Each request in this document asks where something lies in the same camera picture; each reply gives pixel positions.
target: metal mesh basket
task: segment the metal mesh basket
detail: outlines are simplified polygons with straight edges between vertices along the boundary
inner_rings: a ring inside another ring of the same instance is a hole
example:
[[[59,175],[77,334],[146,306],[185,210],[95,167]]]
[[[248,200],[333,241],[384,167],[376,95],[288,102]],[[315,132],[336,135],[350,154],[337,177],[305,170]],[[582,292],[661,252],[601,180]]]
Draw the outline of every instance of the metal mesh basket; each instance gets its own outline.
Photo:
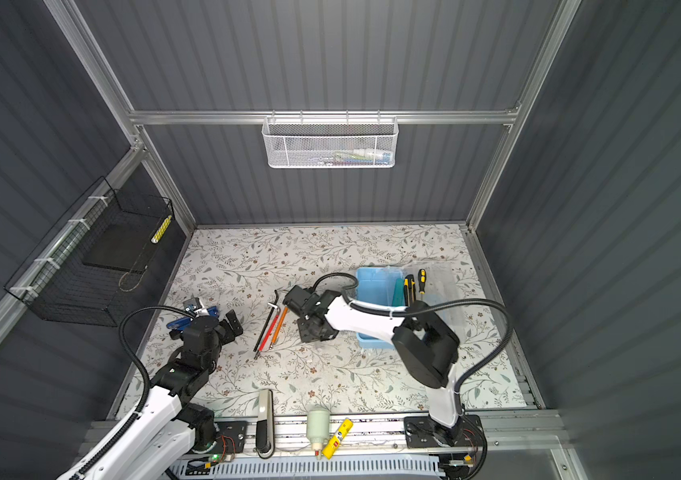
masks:
[[[166,231],[171,214],[167,198],[110,190],[83,218],[69,221],[75,226],[47,257],[33,261],[37,272],[26,284],[19,284],[19,268],[5,290],[43,320],[116,326],[134,307],[134,295],[161,240],[152,238],[160,228]],[[125,232],[131,235],[120,244],[119,255],[113,255],[124,265],[93,264],[98,242]]]
[[[268,166],[273,168],[391,168],[398,136],[396,119],[367,124],[263,122]]]

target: yellow tube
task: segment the yellow tube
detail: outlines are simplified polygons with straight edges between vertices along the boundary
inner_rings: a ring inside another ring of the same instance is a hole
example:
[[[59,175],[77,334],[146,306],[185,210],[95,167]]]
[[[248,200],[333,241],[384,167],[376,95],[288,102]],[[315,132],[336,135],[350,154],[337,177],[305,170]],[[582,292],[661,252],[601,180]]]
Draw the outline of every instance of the yellow tube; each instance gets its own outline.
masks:
[[[170,220],[172,220],[172,215],[168,215],[167,218],[164,219],[162,225],[159,226],[159,229],[156,230],[156,233],[151,239],[152,244],[159,243],[159,240],[162,238],[162,235],[164,235],[164,232],[167,231],[167,227],[170,226]]]
[[[354,423],[346,418],[343,423],[340,424],[340,427],[338,427],[338,431],[335,432],[332,437],[330,437],[330,441],[327,443],[327,446],[324,447],[324,450],[322,450],[322,455],[324,455],[327,460],[333,458],[335,451],[341,446],[341,442],[348,434],[348,431],[351,430],[353,425]]]

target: mounting plate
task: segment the mounting plate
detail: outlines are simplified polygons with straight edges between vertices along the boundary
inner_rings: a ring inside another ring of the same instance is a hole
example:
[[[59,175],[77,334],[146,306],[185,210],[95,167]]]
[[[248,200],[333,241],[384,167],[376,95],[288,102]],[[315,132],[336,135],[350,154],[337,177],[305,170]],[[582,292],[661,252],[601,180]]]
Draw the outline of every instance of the mounting plate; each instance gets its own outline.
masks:
[[[247,437],[246,420],[240,422],[216,422],[215,425],[218,426],[218,437],[227,436],[234,440],[234,453],[242,453],[244,451],[244,440]],[[226,453],[231,453],[231,442],[228,438],[226,438],[226,442]],[[210,453],[205,455],[212,455],[214,453],[223,453],[223,442],[215,444]]]
[[[482,426],[482,420],[476,415],[466,415],[459,417],[458,421],[461,423],[458,426],[457,431],[459,435],[455,442],[454,447],[473,447],[471,442],[465,435],[463,435],[463,430],[472,430],[474,428],[469,422],[466,422],[464,417],[468,417],[471,422],[478,426]],[[434,429],[434,421],[429,416],[410,416],[404,417],[404,432],[407,438],[408,448],[439,448],[444,447],[440,444],[432,434]]]

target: blue tool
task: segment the blue tool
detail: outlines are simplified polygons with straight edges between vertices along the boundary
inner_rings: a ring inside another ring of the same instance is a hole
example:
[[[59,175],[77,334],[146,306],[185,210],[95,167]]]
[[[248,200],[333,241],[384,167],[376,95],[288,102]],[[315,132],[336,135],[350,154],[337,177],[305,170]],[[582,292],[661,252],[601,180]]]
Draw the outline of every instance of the blue tool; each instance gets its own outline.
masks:
[[[199,315],[204,315],[204,313],[207,312],[208,315],[214,316],[215,318],[218,318],[218,307],[217,306],[211,306],[208,309],[201,310],[197,314]],[[189,323],[192,322],[192,318],[190,316],[184,316],[182,318],[179,318],[177,320],[173,320],[167,324],[167,328],[170,330],[181,330],[183,331],[184,328],[188,326]]]

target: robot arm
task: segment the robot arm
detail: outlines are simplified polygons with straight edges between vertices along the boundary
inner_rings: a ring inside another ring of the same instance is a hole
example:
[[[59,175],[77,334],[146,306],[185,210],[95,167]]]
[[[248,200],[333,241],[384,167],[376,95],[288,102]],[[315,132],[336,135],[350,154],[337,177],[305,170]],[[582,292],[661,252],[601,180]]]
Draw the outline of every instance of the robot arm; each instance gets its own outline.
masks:
[[[392,307],[353,301],[358,306],[412,312],[413,316],[385,317],[360,312],[333,290],[319,295],[294,286],[284,298],[284,304],[298,315],[298,331],[304,342],[331,340],[338,330],[349,330],[393,344],[407,371],[426,387],[430,417],[445,428],[454,427],[461,410],[454,392],[459,377],[456,362],[461,343],[455,332],[436,313],[419,314],[418,310],[428,306],[424,302]]]
[[[183,346],[179,355],[154,375],[139,417],[127,425],[136,404],[58,480],[157,478],[179,456],[191,449],[204,451],[214,442],[218,433],[213,412],[191,400],[217,366],[224,339],[232,336],[231,328],[210,316],[208,309],[200,308],[194,313],[193,321],[186,322],[182,333],[175,334],[183,340]]]

